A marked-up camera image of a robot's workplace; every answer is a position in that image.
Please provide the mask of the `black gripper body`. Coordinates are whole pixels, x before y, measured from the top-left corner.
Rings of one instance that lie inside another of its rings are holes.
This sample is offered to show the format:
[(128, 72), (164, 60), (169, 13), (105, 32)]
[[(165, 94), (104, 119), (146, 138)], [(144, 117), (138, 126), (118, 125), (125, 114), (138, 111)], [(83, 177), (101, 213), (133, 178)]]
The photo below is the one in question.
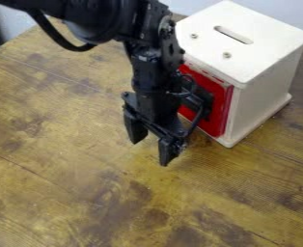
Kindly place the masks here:
[(158, 141), (177, 139), (185, 145), (186, 130), (177, 117), (181, 105), (181, 55), (166, 56), (160, 51), (136, 51), (129, 55), (132, 63), (132, 92), (122, 93), (124, 111), (144, 119), (148, 133)]

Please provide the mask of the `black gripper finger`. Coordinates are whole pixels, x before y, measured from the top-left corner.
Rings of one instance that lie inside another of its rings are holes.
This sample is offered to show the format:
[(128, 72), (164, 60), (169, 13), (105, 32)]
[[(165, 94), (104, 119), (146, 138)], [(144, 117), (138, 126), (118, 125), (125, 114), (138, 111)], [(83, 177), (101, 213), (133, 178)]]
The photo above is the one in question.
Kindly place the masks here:
[(125, 110), (124, 122), (130, 141), (133, 144), (137, 144), (148, 135), (148, 128), (144, 125), (144, 119)]
[(158, 141), (160, 165), (166, 167), (180, 156), (180, 142), (177, 139), (161, 138)]

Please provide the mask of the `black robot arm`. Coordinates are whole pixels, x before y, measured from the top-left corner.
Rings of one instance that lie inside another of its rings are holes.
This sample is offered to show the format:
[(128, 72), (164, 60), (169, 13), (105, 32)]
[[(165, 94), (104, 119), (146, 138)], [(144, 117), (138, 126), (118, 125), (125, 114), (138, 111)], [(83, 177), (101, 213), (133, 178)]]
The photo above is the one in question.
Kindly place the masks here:
[(136, 144), (158, 137), (160, 164), (181, 153), (188, 132), (177, 117), (184, 49), (169, 7), (158, 0), (0, 0), (25, 12), (65, 49), (85, 52), (118, 41), (132, 63), (132, 90), (122, 93), (124, 122)]

